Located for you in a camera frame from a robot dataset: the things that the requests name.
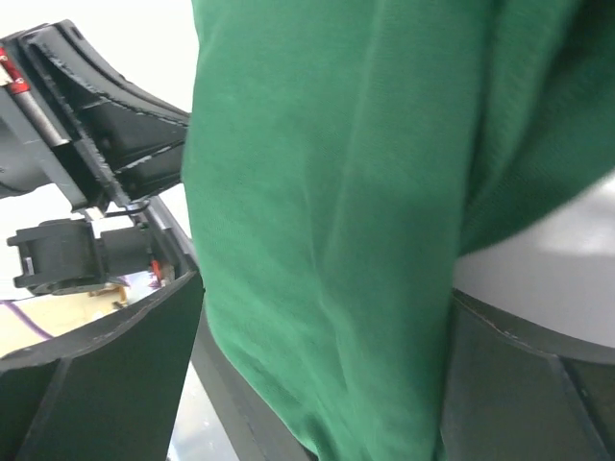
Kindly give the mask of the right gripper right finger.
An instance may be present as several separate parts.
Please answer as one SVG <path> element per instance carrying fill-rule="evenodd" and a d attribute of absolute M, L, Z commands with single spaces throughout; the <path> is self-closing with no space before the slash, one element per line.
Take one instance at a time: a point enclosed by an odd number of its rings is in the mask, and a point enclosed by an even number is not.
<path fill-rule="evenodd" d="M 614 351 L 456 290 L 441 433 L 450 460 L 611 460 Z"/>

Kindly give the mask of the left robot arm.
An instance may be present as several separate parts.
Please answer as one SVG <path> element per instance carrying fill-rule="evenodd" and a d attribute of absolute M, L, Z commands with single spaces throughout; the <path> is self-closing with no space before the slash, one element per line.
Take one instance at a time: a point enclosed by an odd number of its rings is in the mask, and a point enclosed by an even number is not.
<path fill-rule="evenodd" d="M 73 211 L 9 238 L 14 285 L 65 295 L 188 272 L 187 237 L 160 197 L 180 182 L 188 119 L 117 72 L 71 21 L 3 37 L 1 195 L 53 184 Z"/>

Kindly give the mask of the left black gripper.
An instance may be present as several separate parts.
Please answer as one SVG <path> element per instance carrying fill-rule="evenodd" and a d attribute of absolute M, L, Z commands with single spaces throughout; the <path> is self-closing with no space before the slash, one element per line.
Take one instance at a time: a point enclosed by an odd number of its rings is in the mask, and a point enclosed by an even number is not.
<path fill-rule="evenodd" d="M 128 81 L 69 20 L 1 40 L 1 193 L 56 185 L 75 211 L 181 180 L 188 112 Z"/>

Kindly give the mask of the green t-shirt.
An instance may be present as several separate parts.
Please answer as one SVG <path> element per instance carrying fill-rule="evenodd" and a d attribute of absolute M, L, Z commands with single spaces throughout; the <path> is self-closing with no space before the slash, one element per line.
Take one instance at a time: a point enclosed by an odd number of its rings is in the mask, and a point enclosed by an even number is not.
<path fill-rule="evenodd" d="M 456 260 L 614 167 L 610 1 L 197 1 L 212 335 L 321 460 L 441 460 Z"/>

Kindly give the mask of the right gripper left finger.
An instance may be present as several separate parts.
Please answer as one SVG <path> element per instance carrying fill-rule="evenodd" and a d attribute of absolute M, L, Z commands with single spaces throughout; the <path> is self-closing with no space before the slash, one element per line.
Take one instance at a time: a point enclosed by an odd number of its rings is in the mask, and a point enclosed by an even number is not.
<path fill-rule="evenodd" d="M 163 460 L 204 288 L 184 274 L 147 298 L 1 359 L 4 460 Z"/>

